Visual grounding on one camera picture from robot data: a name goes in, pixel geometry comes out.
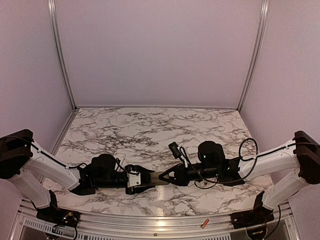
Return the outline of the beige grey remote control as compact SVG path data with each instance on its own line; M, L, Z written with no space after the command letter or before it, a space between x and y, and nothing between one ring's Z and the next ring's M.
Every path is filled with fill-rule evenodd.
M169 184L168 182L159 179L159 176L160 176L162 173L163 173L163 172L152 172L152 173L150 174L150 177L151 177L150 185L151 185L151 186L166 186L166 185Z

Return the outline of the white remote control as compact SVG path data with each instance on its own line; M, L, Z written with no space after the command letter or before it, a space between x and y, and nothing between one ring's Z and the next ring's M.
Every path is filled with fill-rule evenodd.
M126 155L122 153L116 153L114 157L116 159L115 170L120 171L122 168L125 167Z

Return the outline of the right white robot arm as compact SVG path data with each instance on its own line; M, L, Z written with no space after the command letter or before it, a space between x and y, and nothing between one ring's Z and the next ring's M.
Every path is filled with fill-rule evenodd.
M191 181L207 181L224 186L238 186L257 177L289 170L289 173L269 190L260 193L247 219L258 224L280 203L302 188L320 183L320 146L304 131L283 145L256 153L247 159L241 155L227 159L221 144L204 141L197 148L198 163L191 163L183 147L169 145L172 155L181 163L159 175L161 181L187 186Z

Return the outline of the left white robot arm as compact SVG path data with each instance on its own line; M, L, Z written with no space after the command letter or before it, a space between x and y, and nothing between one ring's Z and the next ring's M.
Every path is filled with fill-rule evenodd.
M139 194L155 187L154 171L139 165L120 166L110 154L94 157L90 164L70 166L58 160L33 140L33 132L23 129L0 139L0 177L13 183L37 209L53 223L63 219L54 195L35 178L38 173L78 196L94 195L98 189L125 189Z

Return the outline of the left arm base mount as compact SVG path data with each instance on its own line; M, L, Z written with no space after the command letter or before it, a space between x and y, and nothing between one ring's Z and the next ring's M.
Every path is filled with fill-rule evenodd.
M48 192L50 196L49 206L45 208L36 207L36 217L40 220L54 223L57 226L76 228L81 214L75 210L58 207L56 195L51 190Z

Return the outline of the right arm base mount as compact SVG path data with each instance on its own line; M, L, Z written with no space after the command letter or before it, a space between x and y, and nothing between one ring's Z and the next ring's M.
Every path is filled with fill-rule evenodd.
M265 224L275 219L273 210L263 207L264 191L259 193L251 210L234 212L230 215L234 229L247 228L255 225Z

